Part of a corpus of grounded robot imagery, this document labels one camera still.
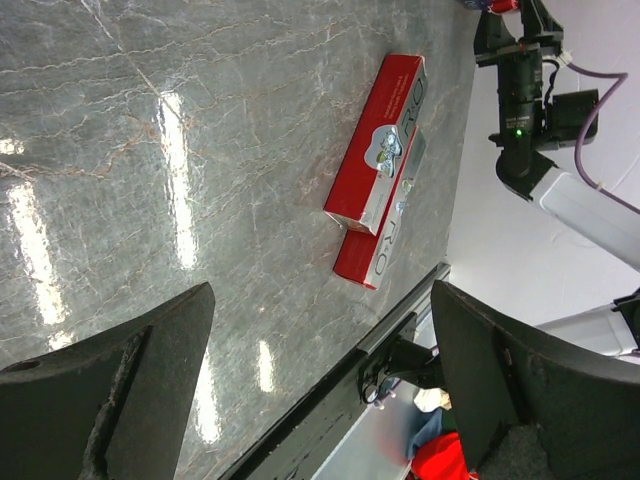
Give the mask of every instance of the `marble table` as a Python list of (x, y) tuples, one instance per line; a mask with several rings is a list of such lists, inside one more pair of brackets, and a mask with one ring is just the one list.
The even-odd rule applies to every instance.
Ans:
[[(3, 0), (0, 368), (201, 282), (177, 478), (215, 479), (445, 254), (477, 15), (454, 0)], [(427, 156), (382, 288), (322, 205), (384, 55), (422, 54)]]

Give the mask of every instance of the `cardboard box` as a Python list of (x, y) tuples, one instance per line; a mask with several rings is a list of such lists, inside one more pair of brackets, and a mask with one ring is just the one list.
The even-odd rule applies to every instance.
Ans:
[(387, 55), (324, 210), (376, 235), (427, 93), (424, 59)]
[(418, 129), (408, 148), (408, 158), (398, 174), (392, 199), (383, 215), (383, 227), (378, 235), (350, 230), (333, 267), (341, 277), (373, 290), (380, 287), (389, 265), (391, 252), (400, 231), (400, 220), (407, 196), (415, 184), (416, 174), (426, 150), (426, 142)]

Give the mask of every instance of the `gray marble surface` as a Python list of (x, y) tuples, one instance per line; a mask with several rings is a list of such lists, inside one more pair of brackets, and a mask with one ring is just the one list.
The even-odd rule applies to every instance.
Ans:
[[(215, 479), (445, 254), (477, 16), (454, 0), (3, 0), (0, 367), (200, 282), (217, 306), (177, 478)], [(390, 51), (427, 158), (380, 291), (322, 213)]]

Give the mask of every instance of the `toothpaste box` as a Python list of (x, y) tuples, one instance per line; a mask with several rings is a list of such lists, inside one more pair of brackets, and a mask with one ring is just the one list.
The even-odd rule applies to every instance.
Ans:
[(324, 207), (349, 229), (378, 233), (426, 93), (423, 57), (387, 55)]
[(426, 150), (425, 139), (418, 129), (415, 129), (407, 150), (407, 160), (398, 172), (391, 201), (382, 217), (380, 232), (373, 236), (354, 230), (348, 231), (333, 267), (334, 272), (341, 277), (373, 290), (380, 287), (382, 277), (389, 266), (407, 196), (415, 184), (416, 174)]

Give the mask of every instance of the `white wall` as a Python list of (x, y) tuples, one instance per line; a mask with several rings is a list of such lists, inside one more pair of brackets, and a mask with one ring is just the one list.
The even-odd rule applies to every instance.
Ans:
[[(565, 49), (577, 65), (630, 74), (601, 112), (598, 135), (583, 157), (592, 178), (640, 205), (640, 2), (545, 4), (564, 26)], [(519, 24), (519, 17), (510, 15), (508, 23), (515, 34), (512, 25)], [(498, 131), (496, 74), (495, 67), (476, 69), (449, 240), (451, 281), (534, 325), (632, 293), (640, 286), (640, 274), (499, 182), (498, 149), (487, 140)], [(554, 93), (599, 88), (603, 95), (609, 85), (563, 69)], [(575, 171), (572, 149), (548, 156)]]

